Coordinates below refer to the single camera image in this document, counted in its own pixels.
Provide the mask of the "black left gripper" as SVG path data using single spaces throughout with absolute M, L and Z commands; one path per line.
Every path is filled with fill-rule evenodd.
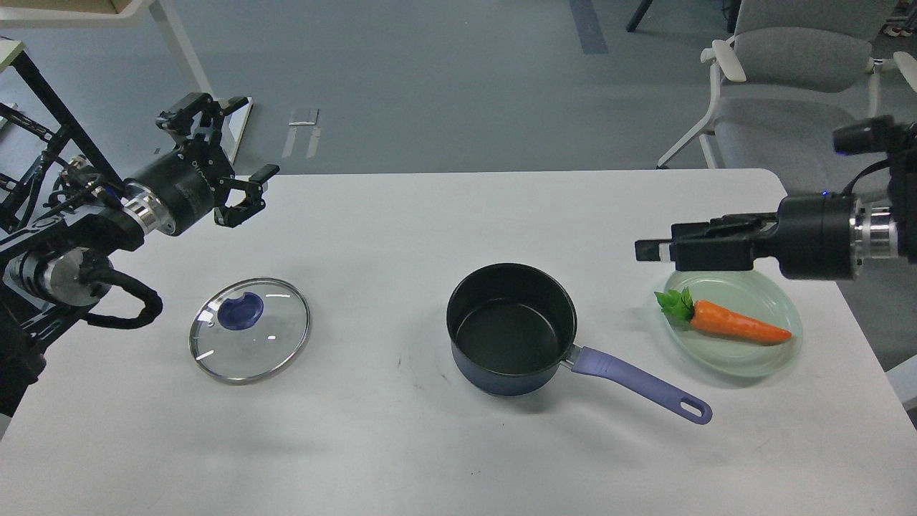
M 190 92 L 173 107 L 158 114 L 155 125 L 166 132 L 176 150 L 164 154 L 125 180 L 129 196 L 147 193 L 164 210 L 158 231 L 177 237 L 213 211 L 216 225 L 236 228 L 266 208 L 267 182 L 279 166 L 266 164 L 248 179 L 234 176 L 228 156 L 238 154 L 250 111 L 251 97 L 216 99 L 208 92 Z M 178 150 L 194 138 L 219 143 L 223 150 L 202 157 Z M 242 199 L 227 206 L 232 191 Z

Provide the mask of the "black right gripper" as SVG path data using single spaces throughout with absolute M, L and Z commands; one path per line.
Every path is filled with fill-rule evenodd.
M 777 253 L 759 237 L 777 224 Z M 670 262 L 679 272 L 739 272 L 779 262 L 783 277 L 854 280 L 865 262 L 898 256 L 889 206 L 854 195 L 789 196 L 775 212 L 727 214 L 671 226 L 670 239 L 638 239 L 635 260 Z

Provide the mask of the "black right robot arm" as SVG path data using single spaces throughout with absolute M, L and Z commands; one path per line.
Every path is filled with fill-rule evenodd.
M 915 124 L 890 115 L 832 134 L 836 153 L 883 153 L 840 192 L 787 196 L 771 213 L 674 224 L 667 239 L 639 239 L 639 262 L 681 272 L 749 271 L 772 258 L 792 280 L 852 280 L 869 260 L 916 262 Z

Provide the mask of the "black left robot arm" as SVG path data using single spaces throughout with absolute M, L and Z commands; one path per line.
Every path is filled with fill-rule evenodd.
M 46 352 L 79 321 L 133 330 L 163 312 L 158 293 L 112 267 L 151 232 L 176 237 L 205 216 L 238 226 L 265 209 L 269 164 L 239 179 L 222 145 L 226 118 L 247 97 L 216 100 L 190 92 L 158 116 L 174 148 L 117 190 L 94 167 L 64 163 L 64 192 L 32 222 L 2 239 L 2 415 L 12 417 L 46 368 Z

